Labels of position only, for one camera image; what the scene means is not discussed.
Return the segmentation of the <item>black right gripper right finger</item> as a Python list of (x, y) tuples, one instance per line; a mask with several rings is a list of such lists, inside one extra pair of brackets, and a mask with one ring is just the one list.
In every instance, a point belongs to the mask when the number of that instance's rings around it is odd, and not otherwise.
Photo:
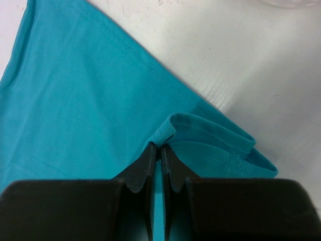
[(320, 240), (320, 218), (296, 181), (202, 178), (161, 150), (165, 240)]

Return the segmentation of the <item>teal t-shirt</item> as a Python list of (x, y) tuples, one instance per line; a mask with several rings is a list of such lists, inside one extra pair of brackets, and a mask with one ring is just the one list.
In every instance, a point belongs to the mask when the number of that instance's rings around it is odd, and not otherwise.
[(86, 1), (28, 1), (1, 79), (1, 192), (109, 180), (169, 144), (203, 177), (274, 178), (256, 141)]

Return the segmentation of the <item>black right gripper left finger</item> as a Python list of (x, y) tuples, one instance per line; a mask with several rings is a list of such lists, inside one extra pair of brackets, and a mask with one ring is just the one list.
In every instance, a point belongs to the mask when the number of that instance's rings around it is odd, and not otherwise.
[(157, 147), (109, 180), (21, 180), (1, 194), (1, 240), (152, 240)]

